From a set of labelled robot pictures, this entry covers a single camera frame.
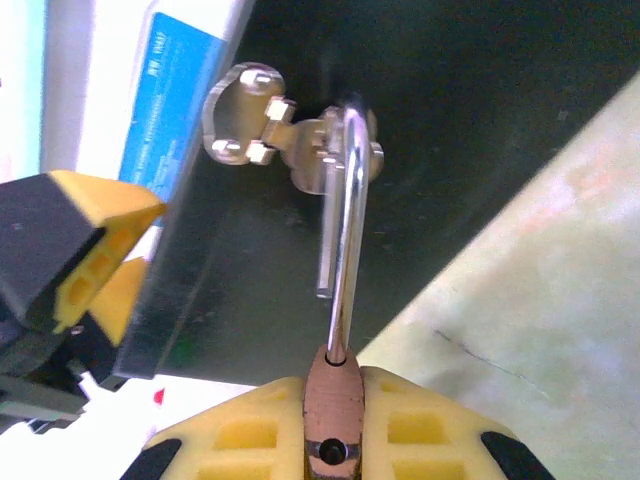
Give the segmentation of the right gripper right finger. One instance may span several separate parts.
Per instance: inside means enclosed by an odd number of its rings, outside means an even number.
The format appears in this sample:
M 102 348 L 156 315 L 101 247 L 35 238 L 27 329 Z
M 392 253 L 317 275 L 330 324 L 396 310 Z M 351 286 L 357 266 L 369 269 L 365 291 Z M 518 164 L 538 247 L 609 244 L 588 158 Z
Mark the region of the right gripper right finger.
M 361 372 L 363 479 L 553 477 L 504 425 L 384 369 Z

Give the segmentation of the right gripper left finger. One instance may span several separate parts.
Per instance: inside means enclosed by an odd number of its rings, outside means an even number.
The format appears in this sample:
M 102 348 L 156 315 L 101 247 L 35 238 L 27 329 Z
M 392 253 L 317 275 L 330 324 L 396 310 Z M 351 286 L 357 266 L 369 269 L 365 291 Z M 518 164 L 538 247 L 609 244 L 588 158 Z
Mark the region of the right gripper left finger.
M 156 433 L 124 479 L 304 479 L 304 381 L 287 377 Z

